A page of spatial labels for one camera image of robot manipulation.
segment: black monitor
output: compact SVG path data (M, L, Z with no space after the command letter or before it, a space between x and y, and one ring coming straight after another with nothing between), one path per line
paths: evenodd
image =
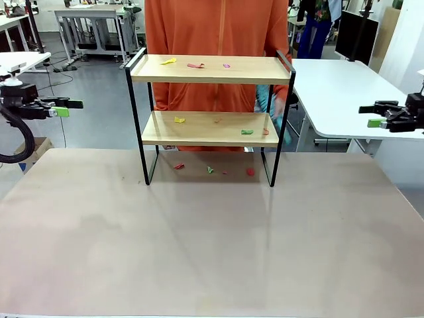
M352 57L353 46L355 45L362 17L347 11L342 12L340 20L339 35L337 37L336 52L346 56ZM358 50L356 51L355 60L361 61L365 65L370 63L372 48L377 36L378 22L366 19L364 32L359 42Z

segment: metal stand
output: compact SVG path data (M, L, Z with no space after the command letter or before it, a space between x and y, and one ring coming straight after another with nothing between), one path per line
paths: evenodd
M137 105L135 101L135 95L134 95L134 87L133 87L133 80L131 78L131 71L134 69L134 67L138 64L138 61L147 54L146 48L142 48L138 53L134 56L134 58L131 59L131 61L125 66L125 75L127 77L127 84L128 84L128 91L130 94L130 101L131 101L131 108L132 108L132 116L134 117L134 124L135 124L135 131L137 135L138 140L138 149L140 151L140 157L141 157L141 164L143 168L143 174L144 174L144 181L146 182L146 185L150 185L154 173L154 169L156 167L156 162L158 161L158 155L159 155L159 146L156 145L156 155L153 159L153 162L150 166L150 169L147 170L147 163L146 163L146 156L144 155L144 148L143 148L143 140L142 140L142 134L140 130L140 122L138 120L138 111L137 111ZM284 131L286 129L287 124L287 116L290 108L290 99L289 96L293 93L294 88L294 80L296 76L296 71L294 70L293 66L290 64L288 59L280 52L277 51L276 54L277 58L281 58L284 64L290 69L290 81L288 86L288 95L286 99L286 106L284 108L284 114L283 114L283 121L281 126L281 131L278 139L278 145L277 145L277 153L276 153L276 159L274 162L274 167L272 170L272 174L270 173L270 169L268 168L268 164L266 162L266 156L264 148L262 147L260 149L262 161L264 163L265 171L266 171L266 177L268 178L268 182L271 187L274 187L276 182L276 176L277 176L277 170L278 170L278 162L280 161L280 154L281 154L281 148L283 145L284 140ZM154 110L154 103L153 103L153 93L152 93L152 84L147 83L147 90L148 90L148 99L150 103L150 110ZM270 92L268 96L268 106L266 108L266 112L270 113L271 110L271 100L272 100L272 94L273 94L274 86L270 86Z

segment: small red object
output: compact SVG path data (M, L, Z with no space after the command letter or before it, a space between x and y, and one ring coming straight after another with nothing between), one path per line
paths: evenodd
M174 167L174 169L175 169L175 170L179 170L179 169L182 169L182 168L184 168L184 164L177 164L177 165Z
M248 176L254 176L254 169L253 168L247 168L246 173Z
M205 66L205 64L203 64L203 63L200 63L200 64L187 64L187 66L189 67L189 68L203 68L204 66Z

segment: cardboard box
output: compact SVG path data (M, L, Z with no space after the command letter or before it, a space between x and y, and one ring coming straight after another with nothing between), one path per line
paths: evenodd
M51 140L47 137L35 137L35 150L32 155L19 162L19 166L24 174L26 174L33 165L46 153L47 150L54 148ZM16 150L15 154L22 152L25 149L25 143L22 143Z

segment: black hose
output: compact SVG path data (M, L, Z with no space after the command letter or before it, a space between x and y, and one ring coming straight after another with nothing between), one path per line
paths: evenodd
M4 116L14 127L17 127L24 136L25 139L25 149L20 154L14 154L12 156L6 156L4 154L0 154L0 162L4 162L5 164L16 164L17 162L21 162L34 152L35 150L35 140L32 131L29 129L26 123L23 120L14 114L12 114L6 107L4 107L0 103L0 114Z

